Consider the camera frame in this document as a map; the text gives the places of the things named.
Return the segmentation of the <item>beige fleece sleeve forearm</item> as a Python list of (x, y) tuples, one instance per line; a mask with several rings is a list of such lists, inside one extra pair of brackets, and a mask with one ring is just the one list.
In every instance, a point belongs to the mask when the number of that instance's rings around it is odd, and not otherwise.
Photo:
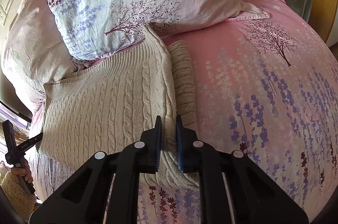
[(28, 221), (34, 210), (36, 196), (28, 196), (21, 184), (14, 180), (9, 171), (6, 174), (1, 174), (1, 188), (18, 215), (23, 220)]

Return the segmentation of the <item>person's left hand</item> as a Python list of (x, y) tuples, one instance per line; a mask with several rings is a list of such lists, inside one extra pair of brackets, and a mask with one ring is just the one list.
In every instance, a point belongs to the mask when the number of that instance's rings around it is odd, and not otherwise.
[(23, 179), (27, 181), (28, 183), (32, 183), (33, 177), (31, 175), (29, 163), (27, 162), (26, 159), (23, 160), (23, 163), (24, 163), (24, 168), (12, 167), (10, 169), (11, 176), (17, 184), (20, 184), (20, 181), (19, 181), (20, 176), (22, 176)]

